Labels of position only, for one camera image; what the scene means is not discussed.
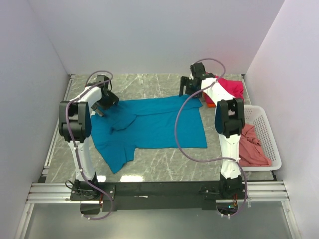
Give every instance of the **white enclosure wall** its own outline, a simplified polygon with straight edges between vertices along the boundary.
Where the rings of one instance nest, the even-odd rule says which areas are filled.
[[[67,74],[26,0],[0,1],[0,238],[39,178]]]
[[[69,74],[246,73],[283,1],[29,0]]]
[[[306,239],[318,238],[319,1],[286,0],[246,75],[270,121],[284,180]]]

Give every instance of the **blue t-shirt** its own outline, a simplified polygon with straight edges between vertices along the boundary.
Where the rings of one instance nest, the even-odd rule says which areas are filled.
[[[132,161],[135,148],[177,148],[174,125],[187,97],[119,101],[102,111],[103,117],[93,115],[92,139],[111,171]],[[199,99],[191,99],[180,114],[177,133],[182,148],[207,148],[201,106]]]

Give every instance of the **magenta cloth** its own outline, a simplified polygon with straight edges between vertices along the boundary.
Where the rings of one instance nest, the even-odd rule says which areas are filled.
[[[255,126],[245,124],[239,141],[239,165],[242,167],[269,167],[272,162],[267,158],[257,138]]]
[[[235,98],[244,99],[244,84],[242,81],[230,81],[225,78],[220,78],[218,83]],[[209,96],[205,97],[205,100],[207,103],[215,103]]]

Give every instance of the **white plastic basket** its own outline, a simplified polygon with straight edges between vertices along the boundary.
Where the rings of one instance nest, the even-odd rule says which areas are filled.
[[[244,111],[245,123],[255,126],[255,132],[261,141],[261,147],[265,155],[272,161],[272,166],[270,167],[243,167],[244,171],[271,171],[279,169],[281,167],[281,159],[264,109],[259,106],[245,105]]]

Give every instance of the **marble floor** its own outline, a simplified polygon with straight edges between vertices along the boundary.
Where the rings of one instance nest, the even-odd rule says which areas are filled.
[[[182,74],[120,74],[112,81],[113,90],[120,100],[159,98],[177,95]],[[70,90],[67,99],[72,99],[84,89],[87,75],[71,76]],[[243,80],[241,75],[226,75],[229,80]],[[245,104],[250,104],[246,88]],[[207,149],[191,148],[186,153],[200,160],[221,156],[218,134],[214,126],[215,111],[208,108],[205,102],[200,108]],[[219,180],[221,161],[196,163],[184,157],[178,149],[136,149],[134,161],[128,162],[118,173],[113,174],[90,138],[90,155],[97,175],[106,177],[108,182],[119,181],[194,181]],[[64,139],[54,136],[53,150],[49,156],[47,183],[61,183],[74,180],[75,165],[71,150]],[[246,172],[249,180],[273,180],[270,171]]]

